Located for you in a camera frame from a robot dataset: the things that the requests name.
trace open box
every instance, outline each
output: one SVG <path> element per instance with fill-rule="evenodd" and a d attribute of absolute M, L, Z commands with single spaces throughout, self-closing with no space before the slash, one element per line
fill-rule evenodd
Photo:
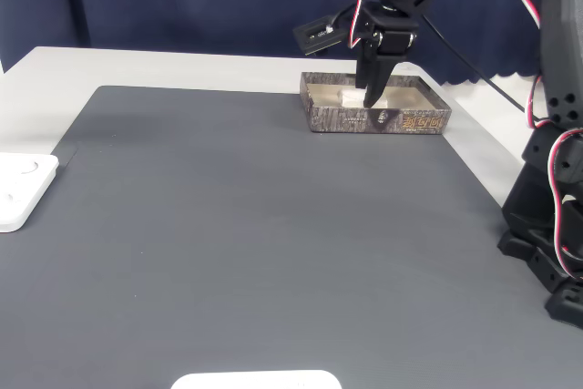
<path fill-rule="evenodd" d="M 373 108 L 343 107 L 354 75 L 302 73 L 300 96 L 313 132 L 441 134 L 451 108 L 417 76 L 392 75 Z"/>

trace black cable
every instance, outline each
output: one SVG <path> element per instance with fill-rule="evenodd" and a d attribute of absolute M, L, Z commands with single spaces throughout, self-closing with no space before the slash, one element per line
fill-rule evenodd
<path fill-rule="evenodd" d="M 424 21 L 427 23 L 427 25 L 429 26 L 429 28 L 434 31 L 435 35 L 441 40 L 441 42 L 455 55 L 457 56 L 466 66 L 470 67 L 472 70 L 474 70 L 474 72 L 476 72 L 476 74 L 481 77 L 482 79 L 484 79 L 484 81 L 491 87 L 493 88 L 495 91 L 497 91 L 498 93 L 500 93 L 500 95 L 502 95 L 508 102 L 510 102 L 512 105 L 514 105 L 516 108 L 518 108 L 520 111 L 522 111 L 523 113 L 525 112 L 524 107 L 522 107 L 520 104 L 518 104 L 513 98 L 511 98 L 502 88 L 500 88 L 499 86 L 497 86 L 496 84 L 494 84 L 494 82 L 492 82 L 485 74 L 484 72 L 478 68 L 477 66 L 475 66 L 470 60 L 468 60 L 465 56 L 463 56 L 462 54 L 460 54 L 455 47 L 453 47 L 446 39 L 445 37 L 441 34 L 441 32 L 439 32 L 439 30 L 437 30 L 437 28 L 435 27 L 435 25 L 433 23 L 431 23 L 431 20 L 429 20 L 425 14 L 421 15 L 421 17 L 424 19 Z"/>
<path fill-rule="evenodd" d="M 338 11 L 333 17 L 332 20 L 330 20 L 330 25 L 332 27 L 334 27 L 336 25 L 336 22 L 338 21 L 338 19 L 340 17 L 342 17 L 343 15 L 345 15 L 347 12 L 353 10 L 356 7 L 356 3 L 353 4 L 349 4 L 348 6 L 346 6 L 345 8 L 341 9 L 340 11 Z"/>

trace white table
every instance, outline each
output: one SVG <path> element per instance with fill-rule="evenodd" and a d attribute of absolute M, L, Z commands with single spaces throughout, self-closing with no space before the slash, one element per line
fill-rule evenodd
<path fill-rule="evenodd" d="M 50 153 L 101 86 L 298 93 L 300 73 L 354 73 L 354 61 L 38 47 L 0 79 L 0 151 Z M 452 108 L 444 137 L 502 204 L 521 163 L 419 67 Z"/>

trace dark blue curtain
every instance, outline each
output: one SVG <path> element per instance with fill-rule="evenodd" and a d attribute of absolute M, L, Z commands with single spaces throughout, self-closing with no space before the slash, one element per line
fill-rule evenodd
<path fill-rule="evenodd" d="M 74 12 L 82 12 L 73 18 L 77 38 L 78 28 L 86 27 L 80 34 L 92 47 L 297 57 L 302 54 L 292 29 L 353 1 L 68 0 Z M 428 15 L 489 76 L 537 71 L 538 32 L 519 0 L 434 0 Z M 14 29 L 12 34 L 22 31 Z M 355 53 L 338 45 L 327 57 Z M 439 82 L 476 79 L 424 28 L 411 61 Z"/>
<path fill-rule="evenodd" d="M 7 70 L 36 46 L 77 46 L 69 0 L 0 0 L 0 60 Z"/>

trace gray table mat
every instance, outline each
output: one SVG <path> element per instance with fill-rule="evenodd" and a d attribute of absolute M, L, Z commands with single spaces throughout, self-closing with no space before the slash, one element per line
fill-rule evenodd
<path fill-rule="evenodd" d="M 580 385 L 582 333 L 498 252 L 499 208 L 440 136 L 312 134 L 294 95 L 102 87 L 55 153 L 0 237 L 3 389 Z"/>

